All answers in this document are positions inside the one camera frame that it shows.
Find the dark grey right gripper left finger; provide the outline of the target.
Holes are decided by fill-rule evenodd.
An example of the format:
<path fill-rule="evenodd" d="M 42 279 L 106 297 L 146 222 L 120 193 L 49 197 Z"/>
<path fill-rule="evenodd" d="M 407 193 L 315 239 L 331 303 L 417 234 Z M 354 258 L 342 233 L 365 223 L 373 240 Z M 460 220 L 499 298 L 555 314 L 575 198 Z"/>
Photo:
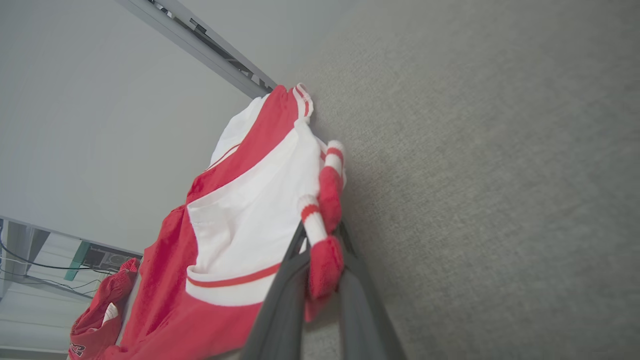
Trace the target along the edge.
<path fill-rule="evenodd" d="M 242 360 L 299 360 L 305 322 L 310 246 L 299 223 L 263 301 Z"/>

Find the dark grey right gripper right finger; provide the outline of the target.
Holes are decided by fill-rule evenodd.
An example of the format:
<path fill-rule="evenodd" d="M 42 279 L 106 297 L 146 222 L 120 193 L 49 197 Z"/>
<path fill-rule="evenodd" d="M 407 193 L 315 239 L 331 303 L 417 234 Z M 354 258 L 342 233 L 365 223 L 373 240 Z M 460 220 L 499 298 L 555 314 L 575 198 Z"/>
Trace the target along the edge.
<path fill-rule="evenodd" d="M 406 353 L 371 273 L 346 225 L 338 226 L 344 270 L 339 282 L 344 360 L 405 360 Z"/>

